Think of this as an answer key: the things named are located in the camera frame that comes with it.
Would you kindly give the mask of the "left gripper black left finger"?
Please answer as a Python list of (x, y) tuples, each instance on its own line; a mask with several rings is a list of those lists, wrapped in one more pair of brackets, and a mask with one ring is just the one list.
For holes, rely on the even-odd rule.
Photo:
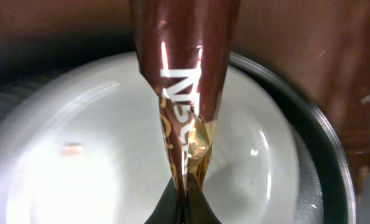
[(145, 224), (181, 224), (183, 210), (178, 200), (178, 193), (174, 181), (169, 180), (154, 211)]

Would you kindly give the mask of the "gold coffee sachet wrapper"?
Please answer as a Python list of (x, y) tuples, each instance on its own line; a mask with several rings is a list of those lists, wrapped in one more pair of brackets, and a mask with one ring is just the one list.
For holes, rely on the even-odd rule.
[(159, 98), (179, 191), (203, 182), (238, 15), (237, 0), (132, 0), (139, 68)]

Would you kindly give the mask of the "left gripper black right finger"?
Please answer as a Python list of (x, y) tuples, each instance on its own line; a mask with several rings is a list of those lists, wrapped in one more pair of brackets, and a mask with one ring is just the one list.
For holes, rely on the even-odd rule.
[(187, 182), (187, 204), (184, 224), (221, 224), (210, 208), (201, 188), (192, 180)]

